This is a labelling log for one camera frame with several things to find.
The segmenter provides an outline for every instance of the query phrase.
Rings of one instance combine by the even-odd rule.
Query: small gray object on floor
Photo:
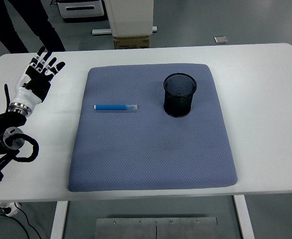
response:
[[[216,44],[227,44],[228,40],[225,36],[215,36],[214,37]]]

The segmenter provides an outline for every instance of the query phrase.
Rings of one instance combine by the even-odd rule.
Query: metal plate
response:
[[[217,219],[104,218],[97,219],[95,239],[218,239]]]
[[[95,239],[156,239],[156,218],[97,219]]]
[[[157,239],[218,239],[216,218],[157,218]]]

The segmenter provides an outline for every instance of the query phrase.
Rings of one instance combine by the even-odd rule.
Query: black cable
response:
[[[50,3],[50,6],[51,6],[51,5],[57,5],[56,0],[52,0],[51,3]]]
[[[42,237],[40,236],[40,234],[38,233],[38,231],[35,229],[35,227],[32,226],[32,225],[30,224],[30,222],[28,221],[28,218],[27,218],[26,213],[25,213],[21,208],[19,208],[15,203],[14,203],[14,205],[15,205],[15,207],[18,208],[21,212],[23,212],[23,214],[25,215],[25,218],[26,218],[26,220],[27,220],[28,225],[29,225],[30,227],[32,227],[32,228],[35,230],[35,232],[37,233],[38,237],[39,237],[40,239],[42,239]]]
[[[4,92],[5,92],[5,97],[6,97],[6,110],[5,110],[5,112],[8,112],[8,106],[10,104],[10,95],[8,93],[7,84],[4,84]]]
[[[20,226],[21,226],[21,227],[23,228],[23,230],[25,231],[25,234],[26,234],[27,238],[30,239],[30,236],[28,235],[27,230],[26,230],[25,227],[22,225],[22,223],[20,223],[20,221],[19,221],[18,219],[15,219],[15,218],[12,218],[12,217],[8,217],[7,215],[2,215],[2,214],[0,214],[0,216],[5,217],[5,218],[11,218],[11,219],[15,220],[17,223],[19,223]]]
[[[30,157],[28,158],[25,158],[25,157],[14,157],[13,160],[17,161],[17,162],[32,162],[33,160],[36,159],[36,157],[38,156],[38,152],[39,152],[39,146],[38,146],[38,143],[37,141],[26,135],[26,134],[23,134],[23,133],[15,133],[15,134],[12,134],[11,136],[9,136],[6,140],[5,140],[5,143],[10,147],[12,146],[13,144],[13,141],[17,138],[21,138],[21,139],[24,139],[25,141],[28,141],[30,144],[33,145],[33,152],[31,154]]]

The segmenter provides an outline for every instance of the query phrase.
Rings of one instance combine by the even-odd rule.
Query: cardboard box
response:
[[[149,36],[114,37],[115,49],[149,48]]]

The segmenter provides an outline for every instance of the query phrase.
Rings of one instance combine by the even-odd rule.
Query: person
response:
[[[48,51],[65,51],[57,32],[48,21],[40,0],[8,0]],[[14,29],[4,0],[0,0],[0,41],[10,53],[27,53],[28,50]]]

